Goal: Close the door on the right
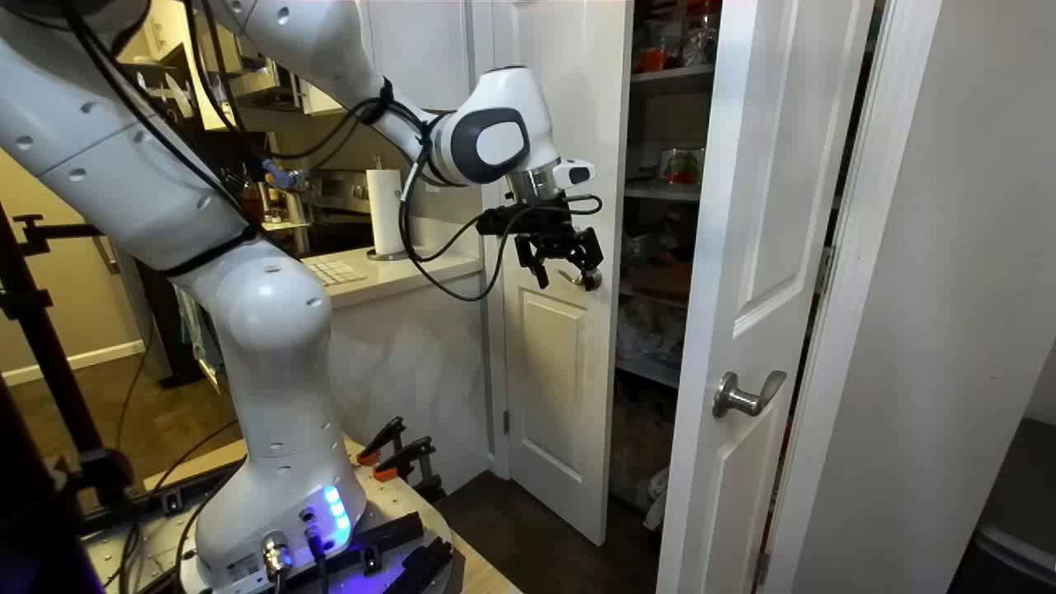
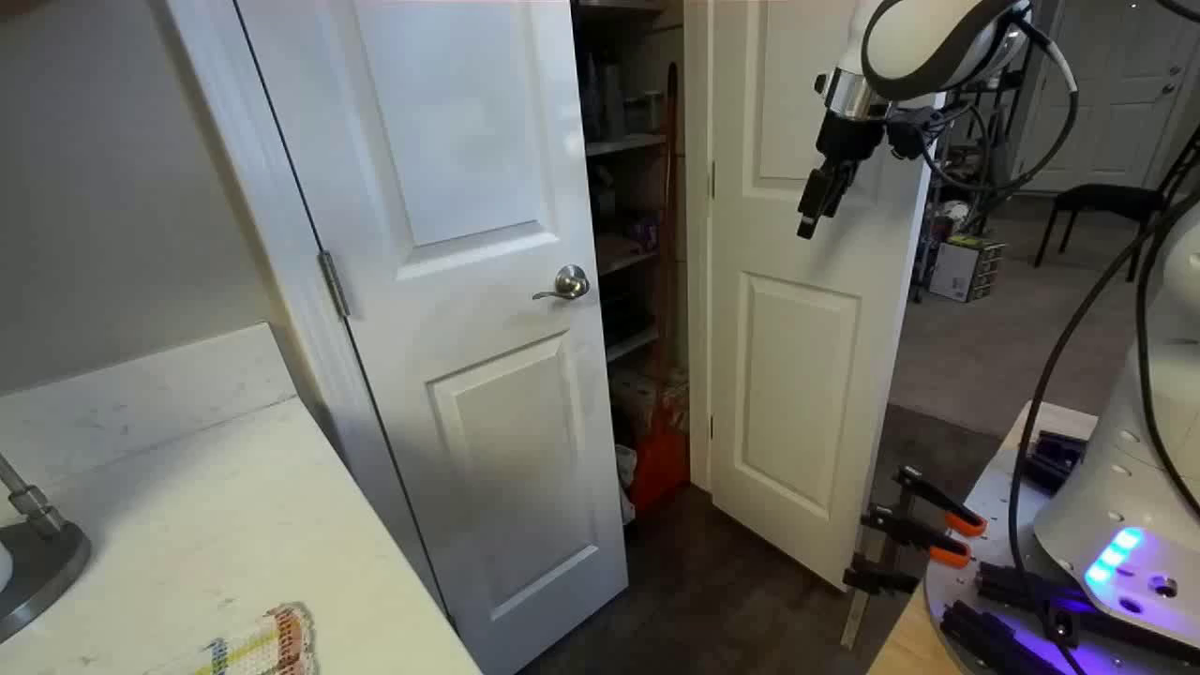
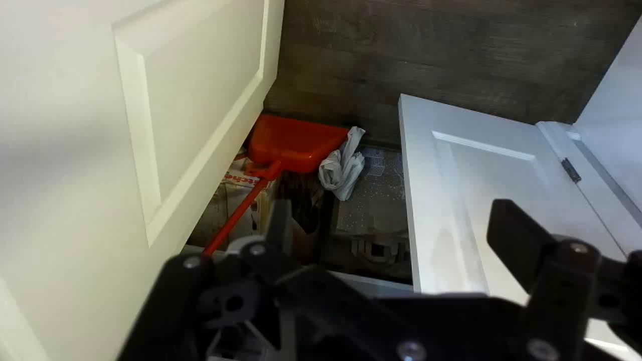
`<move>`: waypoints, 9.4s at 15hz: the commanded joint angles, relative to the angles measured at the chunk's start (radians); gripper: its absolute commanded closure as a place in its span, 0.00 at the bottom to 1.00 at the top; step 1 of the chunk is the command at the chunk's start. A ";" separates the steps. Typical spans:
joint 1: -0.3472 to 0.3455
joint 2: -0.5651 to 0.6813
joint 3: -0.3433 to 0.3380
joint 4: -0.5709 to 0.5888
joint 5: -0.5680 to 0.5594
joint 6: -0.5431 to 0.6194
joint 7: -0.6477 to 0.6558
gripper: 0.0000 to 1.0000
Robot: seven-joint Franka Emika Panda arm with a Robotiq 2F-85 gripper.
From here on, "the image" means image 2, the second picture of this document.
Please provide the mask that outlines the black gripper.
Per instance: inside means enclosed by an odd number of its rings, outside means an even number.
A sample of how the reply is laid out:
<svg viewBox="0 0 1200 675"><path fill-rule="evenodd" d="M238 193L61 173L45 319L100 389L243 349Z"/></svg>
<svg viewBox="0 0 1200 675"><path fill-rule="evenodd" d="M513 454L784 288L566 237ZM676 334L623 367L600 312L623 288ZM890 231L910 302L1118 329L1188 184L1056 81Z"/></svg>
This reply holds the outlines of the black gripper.
<svg viewBox="0 0 1200 675"><path fill-rule="evenodd" d="M810 241L818 226L841 208L858 163L869 159L876 144L890 144L895 159L906 159L914 173L921 173L921 132L928 121L899 104L884 104L869 116L828 111L818 132L820 159L810 168L800 193L800 237Z"/></svg>

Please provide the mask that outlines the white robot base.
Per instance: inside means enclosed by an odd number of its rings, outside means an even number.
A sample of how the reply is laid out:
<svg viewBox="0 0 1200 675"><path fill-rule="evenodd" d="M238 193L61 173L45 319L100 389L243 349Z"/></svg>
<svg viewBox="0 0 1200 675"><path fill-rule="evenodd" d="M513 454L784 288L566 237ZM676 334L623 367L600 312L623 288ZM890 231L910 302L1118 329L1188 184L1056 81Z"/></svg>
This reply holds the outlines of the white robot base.
<svg viewBox="0 0 1200 675"><path fill-rule="evenodd" d="M1136 338L1034 544L1109 619L1200 636L1200 204L1143 261Z"/></svg>

